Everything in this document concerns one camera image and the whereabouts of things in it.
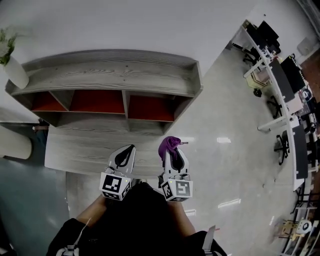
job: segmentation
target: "white wall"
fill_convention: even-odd
[[[308,18],[296,0],[261,0],[250,12],[247,20],[257,26],[266,21],[272,27],[279,36],[280,56],[283,59],[294,53],[298,62],[302,63],[308,56],[299,53],[298,44],[305,37],[315,44],[318,41]]]
[[[136,49],[194,58],[204,75],[256,2],[3,0],[0,26],[31,29],[13,53],[21,63],[72,51]],[[10,107],[22,112],[11,102]]]

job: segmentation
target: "black sleeve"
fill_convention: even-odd
[[[185,238],[184,242],[188,245],[189,251],[192,251],[193,255],[205,255],[204,250],[202,249],[207,235],[206,231],[199,231]],[[213,239],[211,245],[211,252],[213,255],[222,255],[227,256],[225,251],[220,247],[220,245]]]
[[[85,224],[75,218],[66,221],[49,245],[46,256],[56,256],[57,251],[67,246],[73,245]]]

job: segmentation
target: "white vase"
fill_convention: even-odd
[[[28,85],[29,76],[14,57],[10,56],[9,62],[3,67],[3,69],[11,82],[20,89],[23,89]]]
[[[31,140],[0,126],[0,155],[28,159],[32,153]]]

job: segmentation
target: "white flower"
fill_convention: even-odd
[[[0,57],[6,55],[9,51],[8,42],[0,42]]]

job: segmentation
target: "white robot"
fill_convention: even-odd
[[[189,161],[178,147],[175,153],[165,152],[164,173],[159,176],[165,200],[181,202],[192,197],[193,182],[190,180]],[[134,179],[132,174],[135,164],[136,148],[127,145],[113,152],[109,157],[105,172],[101,173],[100,186],[106,198],[122,201]]]

